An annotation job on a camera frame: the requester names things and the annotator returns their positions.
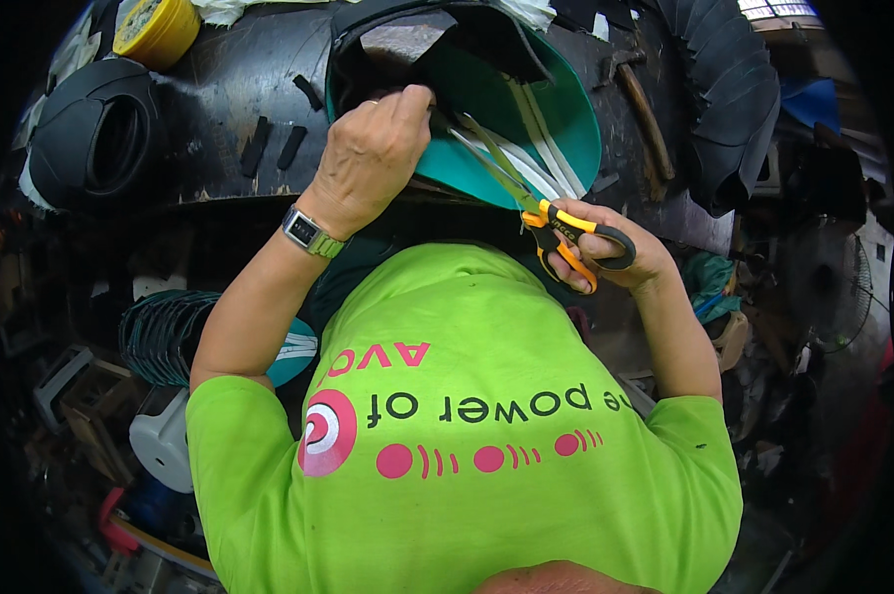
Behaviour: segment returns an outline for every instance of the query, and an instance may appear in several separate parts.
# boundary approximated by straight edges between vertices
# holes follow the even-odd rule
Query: hand
[[[647,291],[656,280],[666,274],[678,274],[678,267],[674,258],[664,248],[658,238],[645,231],[642,227],[625,219],[622,215],[607,206],[595,206],[581,200],[562,198],[553,202],[560,209],[565,210],[573,217],[589,220],[596,223],[615,227],[622,231],[635,244],[635,261],[624,270],[606,270],[595,263],[595,259],[602,257],[616,257],[624,250],[619,244],[603,238],[583,234],[579,238],[579,245],[572,244],[558,231],[556,235],[565,242],[569,250],[582,259],[583,264],[603,279],[610,280],[619,287],[625,287],[631,291],[632,296],[642,291]],[[588,293],[591,284],[578,272],[572,270],[565,260],[558,254],[549,255],[549,263],[555,269],[560,279],[567,282],[576,291]]]
[[[433,93],[410,85],[365,101],[328,130],[328,145],[297,207],[345,241],[384,212],[414,174],[430,142]]]

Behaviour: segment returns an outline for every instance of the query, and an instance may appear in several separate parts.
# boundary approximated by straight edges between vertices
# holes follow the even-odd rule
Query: wristwatch
[[[335,257],[344,242],[332,239],[313,220],[306,217],[294,204],[282,219],[282,232],[309,254]]]

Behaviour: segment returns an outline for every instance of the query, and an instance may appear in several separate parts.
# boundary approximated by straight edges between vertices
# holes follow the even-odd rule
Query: hammer
[[[624,82],[625,89],[631,95],[631,102],[638,112],[641,124],[644,128],[648,142],[654,150],[655,158],[658,161],[658,170],[661,177],[667,182],[675,177],[675,167],[671,164],[671,158],[668,156],[668,148],[664,145],[664,136],[661,135],[661,128],[658,127],[658,120],[655,119],[655,113],[648,104],[648,99],[644,96],[644,89],[638,82],[635,73],[632,72],[631,66],[635,62],[644,62],[646,55],[641,48],[629,50],[615,50],[612,52],[611,58],[608,60],[607,75],[602,77],[593,90],[607,87],[612,80],[615,79],[615,73],[618,72],[621,80]]]

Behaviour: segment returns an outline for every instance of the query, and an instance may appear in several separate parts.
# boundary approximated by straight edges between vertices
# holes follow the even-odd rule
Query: scissors
[[[598,280],[595,274],[569,251],[565,243],[560,241],[556,234],[553,233],[553,229],[558,230],[576,245],[578,245],[579,237],[583,233],[591,233],[619,244],[624,248],[624,254],[617,257],[602,257],[594,260],[598,266],[606,270],[624,270],[631,265],[635,260],[635,244],[632,243],[625,233],[622,233],[615,227],[573,217],[571,214],[553,206],[549,200],[536,198],[536,195],[526,185],[523,176],[512,165],[506,153],[487,134],[486,130],[477,124],[477,121],[470,114],[464,113],[463,116],[465,123],[470,125],[477,138],[487,147],[489,154],[496,162],[489,160],[480,149],[477,149],[476,146],[464,138],[453,126],[448,126],[447,131],[464,145],[476,157],[476,160],[487,169],[489,174],[516,199],[516,202],[523,209],[521,216],[525,226],[529,231],[532,231],[533,236],[536,238],[536,255],[539,256],[543,268],[550,277],[561,282],[555,269],[549,264],[549,254],[555,252],[562,256],[572,270],[588,280],[592,286],[591,293],[595,293],[595,290],[598,288]]]

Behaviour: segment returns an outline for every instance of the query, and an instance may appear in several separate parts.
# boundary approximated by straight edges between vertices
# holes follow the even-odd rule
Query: pile of rubber
[[[187,360],[219,297],[210,291],[173,289],[137,301],[120,321],[121,359],[154,386],[189,386]]]
[[[749,200],[780,110],[763,38],[737,0],[658,0],[678,41],[695,120],[685,152],[691,198],[714,217]]]

